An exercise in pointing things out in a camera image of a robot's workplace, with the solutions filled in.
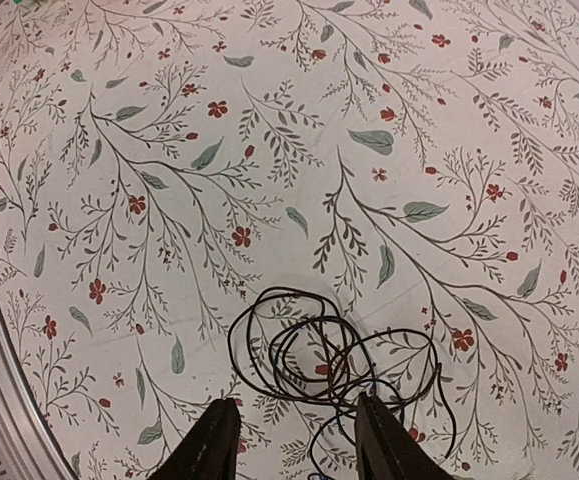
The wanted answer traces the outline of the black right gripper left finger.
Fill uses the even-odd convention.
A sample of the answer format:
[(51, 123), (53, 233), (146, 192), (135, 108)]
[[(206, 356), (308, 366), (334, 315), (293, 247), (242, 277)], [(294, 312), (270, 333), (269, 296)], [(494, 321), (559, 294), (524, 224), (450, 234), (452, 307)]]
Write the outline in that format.
[(214, 400), (149, 480), (234, 480), (241, 417), (233, 398)]

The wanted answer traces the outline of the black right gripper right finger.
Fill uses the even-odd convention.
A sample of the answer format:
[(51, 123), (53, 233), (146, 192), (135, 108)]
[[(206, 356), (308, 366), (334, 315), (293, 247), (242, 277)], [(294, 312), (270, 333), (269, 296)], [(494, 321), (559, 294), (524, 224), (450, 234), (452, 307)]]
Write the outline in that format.
[(361, 393), (354, 421), (358, 478), (451, 480), (377, 396)]

